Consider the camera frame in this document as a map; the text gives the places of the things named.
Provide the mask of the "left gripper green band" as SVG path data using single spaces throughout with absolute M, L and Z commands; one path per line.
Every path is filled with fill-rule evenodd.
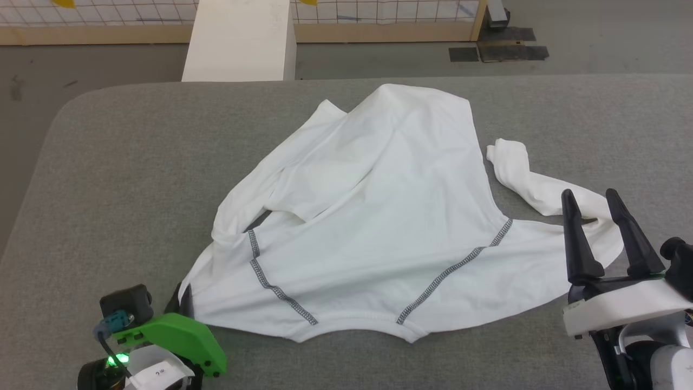
M 192 288 L 171 296 L 164 315 L 136 325 L 136 316 L 109 314 L 94 336 L 107 356 L 77 375 L 79 389 L 201 389 L 205 377 L 227 373 L 227 356 L 211 330 L 194 318 Z

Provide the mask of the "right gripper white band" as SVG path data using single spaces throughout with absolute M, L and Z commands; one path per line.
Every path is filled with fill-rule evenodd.
M 587 285 L 605 276 L 604 267 L 592 254 L 582 227 L 582 214 L 574 193 L 567 188 L 561 193 L 567 280 L 563 291 L 567 304 L 563 323 L 569 337 L 583 336 L 592 331 L 608 330 L 629 323 L 655 319 L 691 309 L 691 299 L 673 288 L 662 273 L 665 265 L 638 222 L 627 210 L 619 193 L 606 190 L 611 218 L 620 230 L 629 262 L 629 277 L 607 277 L 608 286 L 620 282 L 616 289 L 592 298 L 584 298 Z M 637 281 L 633 278 L 645 278 Z

